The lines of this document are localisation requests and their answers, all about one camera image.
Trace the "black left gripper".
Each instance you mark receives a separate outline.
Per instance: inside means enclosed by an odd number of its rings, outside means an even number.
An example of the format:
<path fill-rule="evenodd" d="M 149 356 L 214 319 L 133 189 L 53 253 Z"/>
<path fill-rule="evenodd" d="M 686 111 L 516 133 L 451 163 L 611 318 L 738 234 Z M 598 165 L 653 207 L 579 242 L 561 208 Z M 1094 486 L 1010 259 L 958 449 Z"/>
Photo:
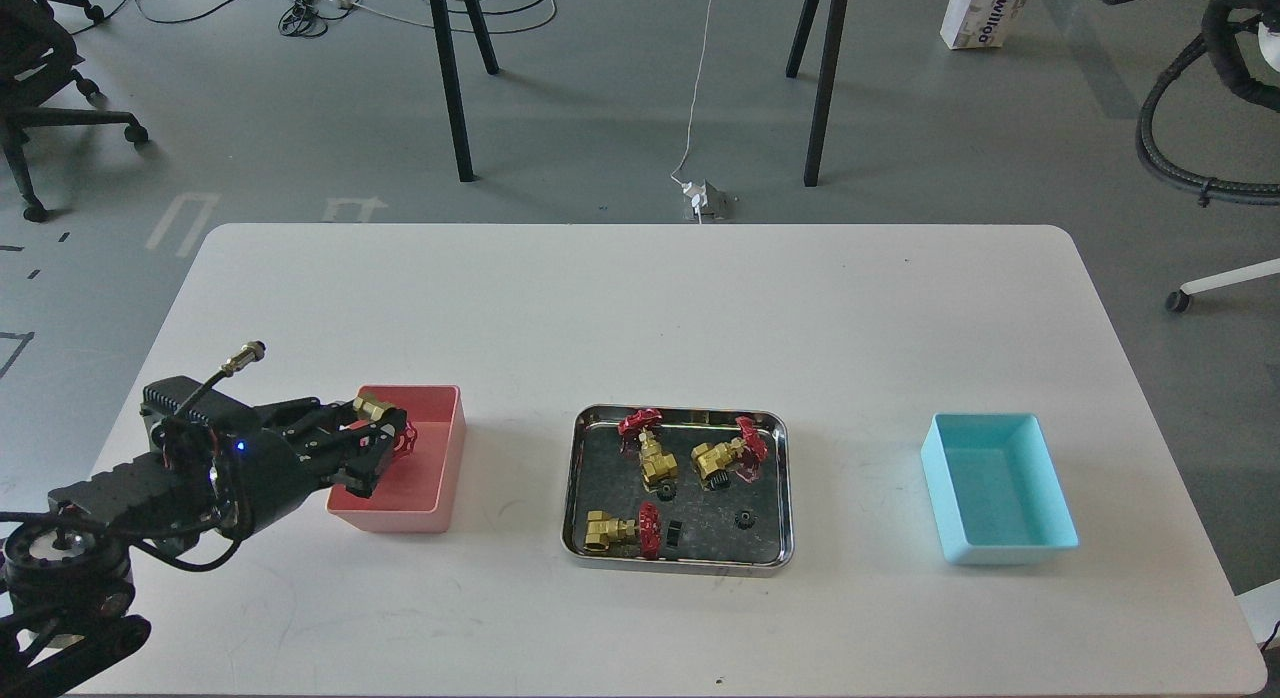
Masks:
<path fill-rule="evenodd" d="M 198 387 L 189 377 L 154 382 L 141 412 L 159 465 L 179 478 L 180 506 L 215 514 L 224 537 L 251 537 L 328 485 L 370 498 L 394 459 L 387 433 L 340 433 L 323 457 L 323 442 L 344 426 L 385 418 L 375 400 L 250 406 L 210 391 L 180 414 Z"/>

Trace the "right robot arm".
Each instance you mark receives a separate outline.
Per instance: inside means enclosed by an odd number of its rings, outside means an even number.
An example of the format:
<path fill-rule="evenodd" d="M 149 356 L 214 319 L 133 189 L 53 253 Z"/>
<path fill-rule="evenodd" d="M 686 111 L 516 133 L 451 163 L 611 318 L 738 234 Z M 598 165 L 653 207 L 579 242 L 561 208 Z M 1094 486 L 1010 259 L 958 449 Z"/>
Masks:
<path fill-rule="evenodd" d="M 1094 1 L 1117 6 L 1140 0 Z M 1187 168 L 1165 152 L 1156 134 L 1157 115 L 1170 88 L 1199 64 L 1234 99 L 1277 113 L 1277 82 L 1257 77 L 1245 58 L 1247 37 L 1277 42 L 1277 0 L 1204 0 L 1196 33 L 1157 74 L 1138 109 L 1135 154 L 1140 165 L 1162 183 L 1193 195 L 1203 207 L 1212 202 L 1275 207 L 1279 202 L 1276 181 L 1230 179 Z"/>

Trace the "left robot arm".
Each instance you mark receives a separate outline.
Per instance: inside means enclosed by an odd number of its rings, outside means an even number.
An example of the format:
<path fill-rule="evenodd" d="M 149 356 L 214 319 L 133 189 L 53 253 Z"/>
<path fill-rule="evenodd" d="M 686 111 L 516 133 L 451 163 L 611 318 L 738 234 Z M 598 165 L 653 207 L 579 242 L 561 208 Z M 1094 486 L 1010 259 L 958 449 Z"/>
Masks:
<path fill-rule="evenodd" d="M 56 697 L 138 651 L 150 622 L 131 613 L 131 552 L 187 572 L 223 566 L 184 560 L 202 535 L 228 555 L 297 510 L 314 492 L 370 497 L 416 441 L 408 414 L 361 394 L 250 406 L 215 380 L 173 377 L 146 386 L 140 406 L 148 451 L 55 489 L 42 514 L 5 512 L 3 694 Z"/>

